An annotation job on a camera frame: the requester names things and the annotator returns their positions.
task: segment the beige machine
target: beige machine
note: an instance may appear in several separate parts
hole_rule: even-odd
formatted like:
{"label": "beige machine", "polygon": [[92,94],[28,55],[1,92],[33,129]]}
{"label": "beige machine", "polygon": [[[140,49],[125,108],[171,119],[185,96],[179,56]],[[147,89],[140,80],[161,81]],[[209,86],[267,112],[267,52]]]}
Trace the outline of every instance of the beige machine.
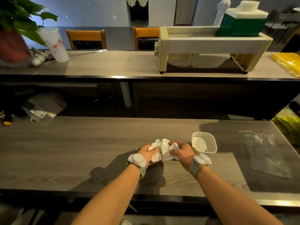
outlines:
{"label": "beige machine", "polygon": [[159,41],[155,43],[160,73],[166,72],[168,60],[180,59],[189,66],[191,58],[199,54],[230,54],[247,73],[273,40],[263,33],[258,37],[216,37],[218,30],[218,26],[160,27]]}

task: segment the table surface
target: table surface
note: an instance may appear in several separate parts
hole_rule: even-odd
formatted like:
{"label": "table surface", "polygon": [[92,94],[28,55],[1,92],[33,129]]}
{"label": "table surface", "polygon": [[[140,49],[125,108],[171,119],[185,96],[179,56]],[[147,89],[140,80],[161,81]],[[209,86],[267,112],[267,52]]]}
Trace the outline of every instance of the table surface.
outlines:
{"label": "table surface", "polygon": [[[65,77],[96,77],[115,79],[167,79],[192,77],[226,80],[300,80],[269,58],[266,52],[257,66],[248,74],[242,73],[159,73],[158,57],[152,51],[68,51],[70,60],[65,63],[55,61],[34,68],[0,69],[0,74],[51,75]],[[215,66],[219,59],[202,58],[207,68]]]}
{"label": "table surface", "polygon": [[[240,130],[274,134],[292,179],[251,170]],[[10,127],[0,126],[0,189],[96,193],[138,147],[161,138],[190,143],[196,131],[215,137],[210,167],[221,178],[257,201],[300,206],[300,156],[271,121],[58,116],[41,125],[16,118]],[[137,193],[204,197],[178,161],[150,166]]]}

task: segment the hand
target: hand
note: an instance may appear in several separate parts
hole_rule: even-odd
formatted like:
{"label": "hand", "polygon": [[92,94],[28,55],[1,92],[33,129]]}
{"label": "hand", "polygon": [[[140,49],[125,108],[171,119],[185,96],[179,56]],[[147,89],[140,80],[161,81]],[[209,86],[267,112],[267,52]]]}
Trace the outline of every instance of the hand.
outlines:
{"label": "hand", "polygon": [[139,148],[138,152],[139,154],[141,154],[144,159],[147,161],[147,165],[151,165],[153,164],[153,162],[151,161],[152,156],[155,155],[158,152],[158,147],[153,148],[151,151],[148,151],[148,148],[151,145],[144,145],[142,147]]}
{"label": "hand", "polygon": [[177,143],[180,147],[179,150],[170,150],[171,155],[176,155],[183,166],[184,169],[186,169],[188,172],[190,171],[190,164],[193,161],[193,157],[195,156],[195,153],[193,149],[190,147],[188,143],[180,142],[180,141],[170,141],[169,145],[172,145],[173,143]]}

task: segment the forearm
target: forearm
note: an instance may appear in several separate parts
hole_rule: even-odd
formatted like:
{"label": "forearm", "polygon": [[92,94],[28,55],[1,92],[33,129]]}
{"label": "forearm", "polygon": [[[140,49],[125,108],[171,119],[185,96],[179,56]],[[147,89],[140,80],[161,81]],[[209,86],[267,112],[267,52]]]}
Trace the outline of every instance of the forearm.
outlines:
{"label": "forearm", "polygon": [[140,170],[130,164],[79,213],[72,225],[119,224],[135,191]]}
{"label": "forearm", "polygon": [[208,166],[200,167],[197,181],[224,225],[282,225],[272,214],[229,185]]}

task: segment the plant pot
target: plant pot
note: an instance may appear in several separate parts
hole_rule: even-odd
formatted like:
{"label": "plant pot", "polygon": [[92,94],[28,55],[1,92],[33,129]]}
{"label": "plant pot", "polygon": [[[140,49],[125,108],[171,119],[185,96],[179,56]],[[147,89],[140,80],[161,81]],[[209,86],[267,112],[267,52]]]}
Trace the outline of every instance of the plant pot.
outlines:
{"label": "plant pot", "polygon": [[31,60],[31,54],[23,37],[15,30],[0,30],[0,61],[7,66],[14,67],[19,65],[28,65]]}

